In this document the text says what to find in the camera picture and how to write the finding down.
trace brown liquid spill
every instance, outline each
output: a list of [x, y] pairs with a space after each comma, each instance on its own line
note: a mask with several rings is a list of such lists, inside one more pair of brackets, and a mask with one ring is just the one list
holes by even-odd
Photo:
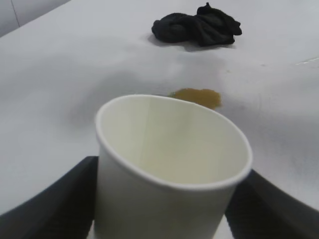
[[210, 89], [197, 90], [185, 88], [171, 93], [169, 97], [197, 103], [212, 110], [218, 106], [221, 106], [220, 94]]

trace cup rim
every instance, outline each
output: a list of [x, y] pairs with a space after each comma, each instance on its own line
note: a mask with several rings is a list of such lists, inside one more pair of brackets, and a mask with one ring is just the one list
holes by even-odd
[[[239, 134], [242, 140], [244, 141], [244, 144], [247, 148], [248, 151], [248, 158], [245, 166], [241, 169], [239, 173], [236, 175], [227, 178], [225, 180], [217, 181], [217, 182], [212, 182], [212, 183], [205, 183], [205, 184], [181, 184], [181, 183], [173, 183], [173, 182], [168, 182], [163, 179], [160, 179], [158, 177], [155, 177], [151, 175], [148, 172], [143, 171], [139, 167], [135, 166], [128, 160], [125, 160], [122, 156], [120, 156], [107, 142], [105, 137], [103, 136], [103, 131], [102, 131], [102, 115], [106, 108], [108, 108], [110, 105], [116, 103], [117, 101], [123, 100], [123, 99], [129, 99], [129, 98], [140, 98], [140, 97], [146, 97], [146, 98], [161, 98], [162, 100], [167, 100], [167, 101], [180, 101], [185, 104], [193, 104], [196, 105], [196, 107], [200, 107], [206, 111], [210, 111], [211, 113], [217, 115], [218, 117], [222, 118], [223, 120], [227, 121]], [[182, 191], [210, 191], [210, 190], [217, 190], [217, 189], [223, 189], [223, 188], [228, 188], [231, 186], [234, 186], [238, 183], [240, 183], [242, 180], [244, 180], [249, 172], [251, 171], [252, 168], [252, 161], [253, 161], [253, 152], [251, 149], [251, 146], [249, 144], [249, 141], [245, 134], [228, 118], [223, 116], [222, 114], [211, 110], [207, 107], [201, 106], [199, 104], [193, 103], [193, 102], [188, 102], [188, 101], [183, 101], [171, 97], [165, 97], [165, 96], [156, 96], [156, 95], [126, 95], [126, 96], [120, 96], [117, 98], [114, 98], [104, 105], [100, 107], [98, 110], [96, 117], [95, 117], [95, 128], [96, 128], [96, 134], [97, 134], [97, 139], [98, 142], [100, 143], [100, 146], [103, 147], [102, 150], [107, 150], [107, 153], [111, 155], [112, 160], [118, 164], [121, 168], [125, 169], [128, 173], [130, 173], [132, 176], [142, 179], [143, 181], [150, 183], [154, 186], [162, 187], [162, 188], [172, 188], [175, 190], [182, 190]]]

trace white table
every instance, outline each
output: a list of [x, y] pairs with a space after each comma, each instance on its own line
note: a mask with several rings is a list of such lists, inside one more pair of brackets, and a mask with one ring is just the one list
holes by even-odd
[[216, 0], [242, 23], [227, 48], [154, 40], [196, 0], [73, 0], [0, 38], [0, 214], [97, 155], [94, 115], [126, 94], [210, 88], [247, 135], [254, 169], [319, 209], [319, 1]]
[[[91, 227], [91, 230], [89, 231], [87, 239], [95, 239], [94, 235], [94, 224]], [[213, 239], [233, 239], [233, 236], [231, 234], [229, 225], [227, 223], [226, 217], [223, 216], [219, 227], [217, 228], [217, 231], [215, 232], [215, 235]]]

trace black fabric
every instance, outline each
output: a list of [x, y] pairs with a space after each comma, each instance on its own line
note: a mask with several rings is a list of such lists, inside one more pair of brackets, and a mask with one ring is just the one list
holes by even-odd
[[197, 41], [199, 46], [232, 44], [234, 35], [241, 35], [240, 23], [209, 3], [197, 10], [197, 15], [172, 13], [156, 20], [154, 36], [163, 42]]

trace white surface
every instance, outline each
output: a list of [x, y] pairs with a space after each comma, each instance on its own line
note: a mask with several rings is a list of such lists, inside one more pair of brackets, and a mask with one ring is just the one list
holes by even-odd
[[0, 213], [98, 154], [103, 103], [185, 87], [220, 92], [253, 167], [319, 209], [319, 1], [214, 1], [242, 23], [228, 48], [152, 38], [154, 20], [200, 4], [74, 0], [0, 38]]
[[0, 1], [0, 37], [19, 27], [10, 0]]
[[16, 16], [21, 26], [68, 1], [69, 0], [12, 0]]
[[232, 122], [168, 97], [116, 98], [98, 111], [96, 131], [100, 239], [211, 239], [252, 164]]
[[[87, 239], [96, 239], [94, 235], [94, 225], [88, 234]], [[223, 216], [213, 239], [233, 239], [226, 217]]]

